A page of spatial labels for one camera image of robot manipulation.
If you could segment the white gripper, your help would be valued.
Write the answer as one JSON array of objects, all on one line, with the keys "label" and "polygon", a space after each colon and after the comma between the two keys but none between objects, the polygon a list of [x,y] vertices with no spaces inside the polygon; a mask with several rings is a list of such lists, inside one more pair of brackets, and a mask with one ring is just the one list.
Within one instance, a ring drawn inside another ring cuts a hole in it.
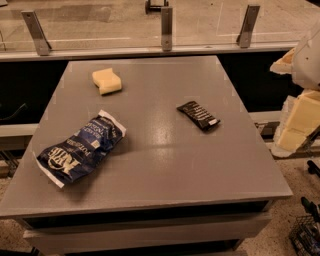
[{"label": "white gripper", "polygon": [[271,153],[280,158],[295,153],[320,126],[320,92],[314,91],[320,90],[320,21],[270,71],[284,75],[291,68],[293,82],[305,90],[297,97],[288,96],[283,104],[271,147]]}]

